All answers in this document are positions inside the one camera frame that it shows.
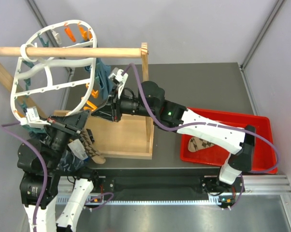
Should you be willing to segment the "brown argyle sock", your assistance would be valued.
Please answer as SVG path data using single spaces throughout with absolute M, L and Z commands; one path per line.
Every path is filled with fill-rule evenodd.
M 192 137 L 190 138 L 189 142 L 188 142 L 188 151 L 190 152 L 197 152 L 203 149 L 207 149 L 210 147 L 213 147 L 215 144 L 207 141 L 207 140 L 203 140 L 200 139 L 198 137 Z
M 99 151 L 94 149 L 93 143 L 86 129 L 82 130 L 81 138 L 88 157 L 91 158 L 91 160 L 96 164 L 104 164 L 106 162 L 105 157 Z

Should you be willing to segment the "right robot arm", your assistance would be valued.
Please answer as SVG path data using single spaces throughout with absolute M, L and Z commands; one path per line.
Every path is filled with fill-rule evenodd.
M 165 99 L 165 91 L 155 82 L 138 86 L 138 96 L 123 94 L 123 87 L 114 87 L 108 98 L 91 115 L 111 122 L 119 122 L 123 114 L 146 116 L 164 131 L 190 135 L 206 140 L 229 152 L 216 179 L 221 191 L 228 191 L 238 176 L 252 169 L 255 147 L 255 128 L 227 126 L 203 117 L 187 107 Z

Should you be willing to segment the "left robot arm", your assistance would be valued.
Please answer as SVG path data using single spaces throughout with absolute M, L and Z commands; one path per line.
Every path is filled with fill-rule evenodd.
M 18 168 L 24 171 L 20 183 L 21 201 L 32 232 L 74 232 L 90 192 L 100 187 L 97 172 L 87 167 L 60 166 L 71 139 L 79 139 L 89 111 L 71 116 L 50 116 L 45 133 L 23 141 L 18 149 Z M 63 176 L 76 178 L 72 194 L 59 218 L 55 217 L 58 185 Z

